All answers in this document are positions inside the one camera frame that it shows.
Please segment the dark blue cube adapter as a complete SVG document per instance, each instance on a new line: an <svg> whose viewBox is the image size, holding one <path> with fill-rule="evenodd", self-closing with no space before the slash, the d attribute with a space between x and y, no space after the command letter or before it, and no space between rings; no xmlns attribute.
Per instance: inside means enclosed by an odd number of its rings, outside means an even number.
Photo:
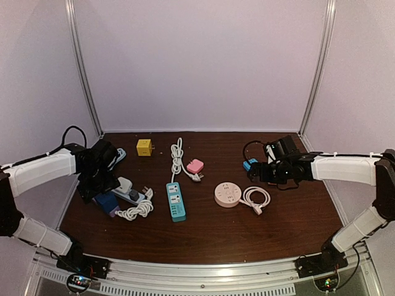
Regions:
<svg viewBox="0 0 395 296"><path fill-rule="evenodd" d="M120 210L119 203L113 192L99 194L93 200L106 214L115 208L117 208L117 211Z"/></svg>

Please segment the white charger block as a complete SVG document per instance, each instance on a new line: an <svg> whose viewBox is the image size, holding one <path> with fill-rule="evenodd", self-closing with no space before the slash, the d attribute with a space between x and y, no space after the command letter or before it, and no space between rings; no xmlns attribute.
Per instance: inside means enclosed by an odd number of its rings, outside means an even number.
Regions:
<svg viewBox="0 0 395 296"><path fill-rule="evenodd" d="M117 188L118 191L120 191L122 194L127 194L129 191L132 189L133 183L124 177L119 177L118 181L120 183L120 186Z"/></svg>

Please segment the grey-blue power strip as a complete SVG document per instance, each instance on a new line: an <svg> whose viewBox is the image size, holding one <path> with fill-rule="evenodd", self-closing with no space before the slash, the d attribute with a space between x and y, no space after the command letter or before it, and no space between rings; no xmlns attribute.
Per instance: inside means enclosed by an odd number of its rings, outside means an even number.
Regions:
<svg viewBox="0 0 395 296"><path fill-rule="evenodd" d="M133 206L137 206L140 202L146 200L146 196L135 189L132 189L128 193L122 193L120 191L112 190L116 197L121 198L124 201L129 202Z"/></svg>

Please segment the blue plug adapter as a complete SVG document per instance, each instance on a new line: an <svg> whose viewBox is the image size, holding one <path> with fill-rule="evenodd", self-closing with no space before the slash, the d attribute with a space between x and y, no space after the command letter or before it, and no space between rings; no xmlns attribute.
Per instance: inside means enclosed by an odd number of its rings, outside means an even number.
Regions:
<svg viewBox="0 0 395 296"><path fill-rule="evenodd" d="M249 159L249 160L245 160L245 161L243 162L243 168L244 168L246 171L249 171L249 170L251 169L251 165L252 165L253 163L257 163L257 160L256 160L255 158L251 158L251 159Z"/></svg>

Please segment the purple power strip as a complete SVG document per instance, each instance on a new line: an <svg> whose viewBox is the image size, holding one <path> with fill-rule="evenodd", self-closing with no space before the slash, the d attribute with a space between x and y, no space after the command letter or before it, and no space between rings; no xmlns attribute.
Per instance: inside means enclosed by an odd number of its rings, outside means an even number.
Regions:
<svg viewBox="0 0 395 296"><path fill-rule="evenodd" d="M108 214L110 217L113 218L113 217L115 217L115 216L117 215L116 212L117 212L117 208L115 208L115 209L109 211L107 214Z"/></svg>

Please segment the dark grey charger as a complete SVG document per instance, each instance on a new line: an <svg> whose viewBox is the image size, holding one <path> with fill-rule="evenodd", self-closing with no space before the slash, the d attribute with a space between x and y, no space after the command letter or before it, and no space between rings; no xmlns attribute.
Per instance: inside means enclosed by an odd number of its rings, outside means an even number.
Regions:
<svg viewBox="0 0 395 296"><path fill-rule="evenodd" d="M131 189L130 192L128 193L128 196L130 198L130 200L137 202L140 198L139 196L139 192L136 191L135 189Z"/></svg>

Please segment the yellow cube adapter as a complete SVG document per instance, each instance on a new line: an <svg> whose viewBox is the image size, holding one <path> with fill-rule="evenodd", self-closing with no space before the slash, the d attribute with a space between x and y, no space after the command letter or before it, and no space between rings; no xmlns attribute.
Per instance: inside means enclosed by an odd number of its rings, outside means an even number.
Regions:
<svg viewBox="0 0 395 296"><path fill-rule="evenodd" d="M139 139L136 144L136 151L139 157L150 157L152 151L154 150L154 145L152 139Z"/></svg>

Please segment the pink round socket base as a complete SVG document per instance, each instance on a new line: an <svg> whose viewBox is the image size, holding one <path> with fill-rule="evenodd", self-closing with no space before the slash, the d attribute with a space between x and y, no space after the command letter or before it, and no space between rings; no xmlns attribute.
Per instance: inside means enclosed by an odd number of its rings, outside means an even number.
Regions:
<svg viewBox="0 0 395 296"><path fill-rule="evenodd" d="M214 200L217 205L223 208L233 208L239 204L241 200L241 188L231 182L220 183L214 189Z"/></svg>

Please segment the pink cube adapter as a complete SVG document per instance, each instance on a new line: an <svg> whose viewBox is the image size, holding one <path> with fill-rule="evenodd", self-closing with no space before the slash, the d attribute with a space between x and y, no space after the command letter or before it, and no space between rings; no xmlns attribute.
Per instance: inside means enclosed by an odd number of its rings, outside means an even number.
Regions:
<svg viewBox="0 0 395 296"><path fill-rule="evenodd" d="M192 174L200 173L204 168L204 162L196 158L192 159L186 166L188 172Z"/></svg>

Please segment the teal power strip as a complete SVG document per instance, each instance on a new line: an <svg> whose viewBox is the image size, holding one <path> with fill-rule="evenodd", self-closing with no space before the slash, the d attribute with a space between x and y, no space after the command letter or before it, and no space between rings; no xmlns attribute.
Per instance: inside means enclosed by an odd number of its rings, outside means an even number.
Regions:
<svg viewBox="0 0 395 296"><path fill-rule="evenodd" d="M186 220L185 206L178 182L166 184L170 215L174 223Z"/></svg>

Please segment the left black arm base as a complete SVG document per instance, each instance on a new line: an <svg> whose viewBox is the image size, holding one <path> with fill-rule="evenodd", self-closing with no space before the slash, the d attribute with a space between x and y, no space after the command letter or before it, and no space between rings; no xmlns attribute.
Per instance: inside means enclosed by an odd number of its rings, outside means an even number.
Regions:
<svg viewBox="0 0 395 296"><path fill-rule="evenodd" d="M110 261L83 253L81 242L71 237L71 248L64 256L57 257L56 266L60 269L82 274L93 279L106 279Z"/></svg>

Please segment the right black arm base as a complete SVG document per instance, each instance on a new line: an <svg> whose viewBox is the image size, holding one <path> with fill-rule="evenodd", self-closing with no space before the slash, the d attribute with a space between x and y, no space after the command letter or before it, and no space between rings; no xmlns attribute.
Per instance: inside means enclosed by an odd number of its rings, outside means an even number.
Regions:
<svg viewBox="0 0 395 296"><path fill-rule="evenodd" d="M338 251L331 240L328 239L321 247L318 255L301 255L294 265L300 278L318 276L324 273L335 272L336 269L348 266L345 253Z"/></svg>

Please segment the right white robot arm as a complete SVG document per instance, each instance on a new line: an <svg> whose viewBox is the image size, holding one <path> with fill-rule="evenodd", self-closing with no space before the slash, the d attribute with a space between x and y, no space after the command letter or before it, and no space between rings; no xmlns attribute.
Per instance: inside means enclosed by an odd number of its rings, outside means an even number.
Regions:
<svg viewBox="0 0 395 296"><path fill-rule="evenodd" d="M267 162L249 164L247 176L263 183L286 184L301 181L347 181L375 187L375 199L353 221L343 226L321 248L317 268L331 271L339 262L340 254L368 237L377 229L394 221L394 150L382 154L324 154L321 152L292 153L274 157Z"/></svg>

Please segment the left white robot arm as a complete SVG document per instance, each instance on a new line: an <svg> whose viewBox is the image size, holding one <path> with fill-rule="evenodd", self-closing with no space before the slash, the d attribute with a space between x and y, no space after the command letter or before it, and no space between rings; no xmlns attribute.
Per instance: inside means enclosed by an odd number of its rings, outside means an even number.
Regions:
<svg viewBox="0 0 395 296"><path fill-rule="evenodd" d="M76 274L89 267L88 259L76 250L71 238L17 209L15 198L42 184L64 176L77 175L77 190L84 203L105 194L120 182L110 166L118 156L108 141L91 148L71 143L43 155L1 168L1 236L16 237L37 247L65 256L65 264Z"/></svg>

